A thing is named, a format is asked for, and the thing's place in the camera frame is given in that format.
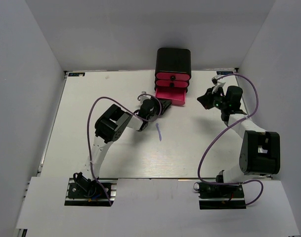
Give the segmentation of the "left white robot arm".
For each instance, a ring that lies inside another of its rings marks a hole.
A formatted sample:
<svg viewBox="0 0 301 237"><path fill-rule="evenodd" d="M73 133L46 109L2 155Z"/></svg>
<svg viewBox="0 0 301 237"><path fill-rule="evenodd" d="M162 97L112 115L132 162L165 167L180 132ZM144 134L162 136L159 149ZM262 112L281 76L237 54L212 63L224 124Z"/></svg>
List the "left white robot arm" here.
<svg viewBox="0 0 301 237"><path fill-rule="evenodd" d="M95 122L94 142L90 144L90 118L93 110L89 112L87 119L87 143L88 159L80 172L74 174L74 178L84 177L86 180L80 184L80 192L85 197L91 197L96 193L96 184L92 181L98 179L102 163L111 145L116 142L126 128L142 132L148 123L155 121L172 105L172 100L159 99L150 94L138 96L140 107L134 112L127 110L118 102L114 102Z"/></svg>

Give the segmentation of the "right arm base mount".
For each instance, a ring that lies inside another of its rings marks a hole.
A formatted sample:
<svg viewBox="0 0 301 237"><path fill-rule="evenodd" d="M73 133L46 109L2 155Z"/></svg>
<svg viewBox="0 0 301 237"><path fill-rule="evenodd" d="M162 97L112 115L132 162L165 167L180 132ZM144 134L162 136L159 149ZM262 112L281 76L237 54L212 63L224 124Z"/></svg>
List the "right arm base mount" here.
<svg viewBox="0 0 301 237"><path fill-rule="evenodd" d="M199 194L200 210L246 209L242 184L215 185L196 182L193 185Z"/></svg>

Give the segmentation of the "purple eyebrow razor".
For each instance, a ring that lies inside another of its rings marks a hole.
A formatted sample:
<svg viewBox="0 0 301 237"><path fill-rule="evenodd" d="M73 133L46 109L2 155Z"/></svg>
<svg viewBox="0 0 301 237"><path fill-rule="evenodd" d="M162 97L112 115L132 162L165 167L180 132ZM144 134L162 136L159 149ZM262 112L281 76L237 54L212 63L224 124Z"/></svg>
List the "purple eyebrow razor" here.
<svg viewBox="0 0 301 237"><path fill-rule="evenodd" d="M158 123L156 123L156 129L157 129L157 132L158 132L159 141L162 141L162 135L161 135L161 131L160 131L160 128L159 128L159 124L158 124Z"/></svg>

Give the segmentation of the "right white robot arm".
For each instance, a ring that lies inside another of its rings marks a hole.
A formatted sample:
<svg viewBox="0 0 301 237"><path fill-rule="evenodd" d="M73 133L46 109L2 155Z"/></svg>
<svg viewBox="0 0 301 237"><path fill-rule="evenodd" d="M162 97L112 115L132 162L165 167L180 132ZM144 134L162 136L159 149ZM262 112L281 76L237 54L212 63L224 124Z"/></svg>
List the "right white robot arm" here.
<svg viewBox="0 0 301 237"><path fill-rule="evenodd" d="M240 108L242 95L243 90L238 86L229 86L226 91L214 86L197 99L206 110L219 109L225 131L232 129L242 138L238 163L222 170L215 179L215 190L221 197L232 193L233 185L277 174L280 170L279 134L266 131L250 120Z"/></svg>

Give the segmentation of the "black drawer organizer cabinet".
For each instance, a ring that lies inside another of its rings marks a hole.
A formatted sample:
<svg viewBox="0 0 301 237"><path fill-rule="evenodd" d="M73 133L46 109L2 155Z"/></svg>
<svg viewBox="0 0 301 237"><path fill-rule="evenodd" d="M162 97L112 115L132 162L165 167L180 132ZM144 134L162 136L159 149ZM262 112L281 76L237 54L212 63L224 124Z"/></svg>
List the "black drawer organizer cabinet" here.
<svg viewBox="0 0 301 237"><path fill-rule="evenodd" d="M185 48L161 47L157 50L156 74L159 72L183 73L191 75L191 52Z"/></svg>

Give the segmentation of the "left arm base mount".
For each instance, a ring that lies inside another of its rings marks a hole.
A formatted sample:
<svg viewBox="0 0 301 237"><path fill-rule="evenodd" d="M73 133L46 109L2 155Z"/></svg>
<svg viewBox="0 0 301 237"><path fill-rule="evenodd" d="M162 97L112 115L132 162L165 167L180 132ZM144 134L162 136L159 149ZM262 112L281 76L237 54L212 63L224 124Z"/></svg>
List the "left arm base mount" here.
<svg viewBox="0 0 301 237"><path fill-rule="evenodd" d="M103 188L95 181L85 178L82 173L74 173L69 179L65 197L65 206L110 207L114 202L117 180L100 180Z"/></svg>

